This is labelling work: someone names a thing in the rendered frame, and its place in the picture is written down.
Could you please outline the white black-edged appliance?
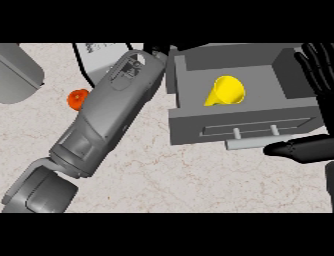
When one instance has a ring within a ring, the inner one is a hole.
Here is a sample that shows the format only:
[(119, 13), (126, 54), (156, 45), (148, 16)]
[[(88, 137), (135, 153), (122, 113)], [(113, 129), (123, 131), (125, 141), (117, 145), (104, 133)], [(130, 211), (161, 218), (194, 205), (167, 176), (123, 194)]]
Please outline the white black-edged appliance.
[(82, 74), (95, 87), (125, 53), (130, 43), (74, 43), (74, 54)]

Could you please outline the grey open drawer box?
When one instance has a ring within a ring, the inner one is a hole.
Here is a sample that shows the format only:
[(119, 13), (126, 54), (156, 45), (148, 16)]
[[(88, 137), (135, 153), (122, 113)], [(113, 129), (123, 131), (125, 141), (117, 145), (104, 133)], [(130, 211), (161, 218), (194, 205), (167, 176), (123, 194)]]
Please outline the grey open drawer box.
[(182, 109), (204, 106), (221, 76), (235, 77), (247, 103), (287, 103), (315, 96), (294, 53), (300, 43), (212, 43), (187, 51), (173, 49), (167, 64), (167, 88)]

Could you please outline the grey rounded appliance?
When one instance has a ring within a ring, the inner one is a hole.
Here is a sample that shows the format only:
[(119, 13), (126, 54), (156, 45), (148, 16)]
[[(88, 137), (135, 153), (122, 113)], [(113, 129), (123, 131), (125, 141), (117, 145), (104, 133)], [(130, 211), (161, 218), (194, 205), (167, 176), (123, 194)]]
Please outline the grey rounded appliance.
[(17, 43), (0, 43), (0, 103), (24, 101), (40, 89), (45, 72)]

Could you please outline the grey drawer front panel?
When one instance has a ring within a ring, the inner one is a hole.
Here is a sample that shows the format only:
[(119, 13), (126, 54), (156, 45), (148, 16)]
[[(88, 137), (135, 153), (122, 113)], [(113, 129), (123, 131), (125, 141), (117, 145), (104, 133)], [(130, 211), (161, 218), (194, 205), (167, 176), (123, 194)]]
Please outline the grey drawer front panel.
[(234, 129), (240, 129), (241, 138), (259, 138), (272, 135), (275, 125), (281, 135), (303, 134), (324, 126), (317, 106), (225, 112), (215, 114), (169, 115), (170, 143), (173, 145), (225, 141), (235, 138)]

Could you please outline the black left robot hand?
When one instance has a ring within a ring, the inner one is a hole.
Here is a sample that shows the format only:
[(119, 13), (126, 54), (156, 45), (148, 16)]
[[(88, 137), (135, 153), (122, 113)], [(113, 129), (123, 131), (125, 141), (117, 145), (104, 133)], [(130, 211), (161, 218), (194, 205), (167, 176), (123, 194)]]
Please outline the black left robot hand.
[(145, 43), (142, 50), (154, 57), (157, 57), (160, 54), (169, 56), (173, 47), (173, 43)]

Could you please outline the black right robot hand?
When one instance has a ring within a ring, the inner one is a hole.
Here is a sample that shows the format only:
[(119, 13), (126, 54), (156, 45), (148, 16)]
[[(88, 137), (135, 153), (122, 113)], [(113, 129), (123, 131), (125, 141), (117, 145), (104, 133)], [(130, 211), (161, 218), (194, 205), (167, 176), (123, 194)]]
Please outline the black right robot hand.
[(269, 144), (263, 153), (300, 164), (334, 160), (334, 43), (305, 43), (294, 54), (317, 95), (327, 134)]

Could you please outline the orange round fruit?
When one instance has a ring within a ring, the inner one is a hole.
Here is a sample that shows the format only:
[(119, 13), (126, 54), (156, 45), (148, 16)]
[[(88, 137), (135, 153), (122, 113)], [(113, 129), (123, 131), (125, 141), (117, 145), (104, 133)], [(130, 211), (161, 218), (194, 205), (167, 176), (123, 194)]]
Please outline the orange round fruit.
[(71, 109), (79, 111), (82, 109), (85, 100), (89, 96), (89, 91), (86, 89), (74, 90), (68, 97), (67, 97), (67, 103)]

